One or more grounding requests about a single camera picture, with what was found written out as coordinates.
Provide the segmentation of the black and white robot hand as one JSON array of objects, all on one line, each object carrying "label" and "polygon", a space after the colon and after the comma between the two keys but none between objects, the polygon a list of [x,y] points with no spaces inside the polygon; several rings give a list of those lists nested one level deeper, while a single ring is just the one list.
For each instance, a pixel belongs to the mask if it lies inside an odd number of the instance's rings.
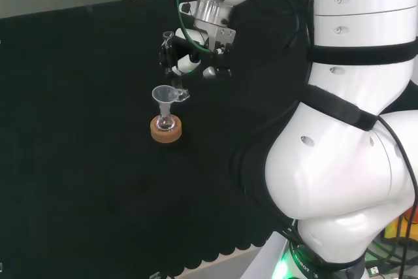
[{"label": "black and white robot hand", "polygon": [[216,43],[214,52],[206,53],[193,46],[178,28],[163,33],[159,51],[159,64],[170,79],[188,76],[200,71],[204,78],[229,78],[231,71],[231,45]]}]

